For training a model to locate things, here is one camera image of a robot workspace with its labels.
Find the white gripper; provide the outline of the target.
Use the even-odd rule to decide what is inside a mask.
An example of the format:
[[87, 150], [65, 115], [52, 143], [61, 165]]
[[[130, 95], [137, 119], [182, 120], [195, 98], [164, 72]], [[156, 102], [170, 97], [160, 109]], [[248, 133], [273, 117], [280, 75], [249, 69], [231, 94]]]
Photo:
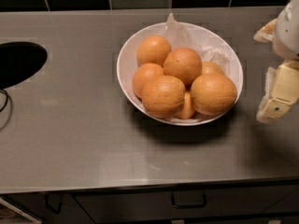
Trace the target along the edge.
[[273, 51], [285, 60], [278, 68], [269, 67], [264, 97], [256, 119], [271, 123], [281, 119], [299, 100], [299, 0], [291, 0], [277, 19], [257, 31], [255, 41], [273, 44]]

